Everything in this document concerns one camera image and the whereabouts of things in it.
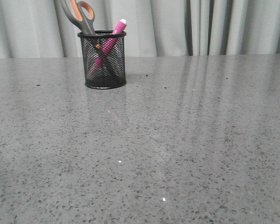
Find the black mesh pen holder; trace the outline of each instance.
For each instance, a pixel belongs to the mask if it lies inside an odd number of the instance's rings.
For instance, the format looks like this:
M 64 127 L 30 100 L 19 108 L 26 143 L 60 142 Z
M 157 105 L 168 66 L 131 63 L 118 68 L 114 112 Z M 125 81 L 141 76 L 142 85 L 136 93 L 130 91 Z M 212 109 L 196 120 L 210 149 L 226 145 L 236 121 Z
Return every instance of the black mesh pen holder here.
M 93 89 L 113 89 L 126 84 L 124 36 L 111 30 L 96 35 L 78 33 L 81 39 L 85 85 Z

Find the granite surface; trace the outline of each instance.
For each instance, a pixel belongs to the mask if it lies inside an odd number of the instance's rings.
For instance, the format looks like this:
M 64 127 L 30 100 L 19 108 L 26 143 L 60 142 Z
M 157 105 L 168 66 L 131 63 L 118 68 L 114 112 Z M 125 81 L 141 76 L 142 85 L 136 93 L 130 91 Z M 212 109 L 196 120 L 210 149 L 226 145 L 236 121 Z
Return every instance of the granite surface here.
M 280 55 L 0 59 L 0 224 L 280 224 Z

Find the countertop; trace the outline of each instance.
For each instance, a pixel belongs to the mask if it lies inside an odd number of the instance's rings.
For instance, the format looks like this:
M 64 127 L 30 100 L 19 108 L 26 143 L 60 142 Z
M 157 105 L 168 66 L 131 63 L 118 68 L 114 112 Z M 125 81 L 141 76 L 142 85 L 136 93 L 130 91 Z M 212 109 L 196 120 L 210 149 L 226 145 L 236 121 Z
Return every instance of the countertop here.
M 0 59 L 0 224 L 280 224 L 280 55 Z

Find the gray curtain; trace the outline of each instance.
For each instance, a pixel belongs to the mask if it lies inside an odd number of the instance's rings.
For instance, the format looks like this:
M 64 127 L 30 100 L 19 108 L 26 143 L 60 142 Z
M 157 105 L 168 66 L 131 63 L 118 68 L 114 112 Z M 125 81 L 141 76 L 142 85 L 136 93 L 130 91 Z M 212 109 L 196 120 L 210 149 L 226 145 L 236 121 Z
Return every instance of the gray curtain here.
M 280 0 L 84 0 L 96 30 L 126 19 L 126 56 L 280 53 Z M 81 57 L 59 0 L 0 0 L 0 58 Z

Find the pink highlighter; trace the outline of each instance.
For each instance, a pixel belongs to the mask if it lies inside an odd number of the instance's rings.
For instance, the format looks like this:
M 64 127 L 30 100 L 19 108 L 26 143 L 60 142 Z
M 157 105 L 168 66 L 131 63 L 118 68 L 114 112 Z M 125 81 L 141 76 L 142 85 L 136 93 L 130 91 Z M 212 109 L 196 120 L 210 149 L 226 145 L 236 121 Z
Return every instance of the pink highlighter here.
M 122 19 L 118 22 L 116 28 L 113 30 L 112 34 L 121 34 L 126 28 L 126 20 Z M 104 53 L 104 55 L 108 56 L 110 54 L 110 52 L 112 51 L 112 49 L 114 48 L 114 46 L 116 45 L 118 41 L 118 38 L 109 38 L 106 42 L 106 44 L 104 45 L 102 51 Z M 98 69 L 99 67 L 101 67 L 103 65 L 103 60 L 98 57 L 96 59 L 96 69 Z

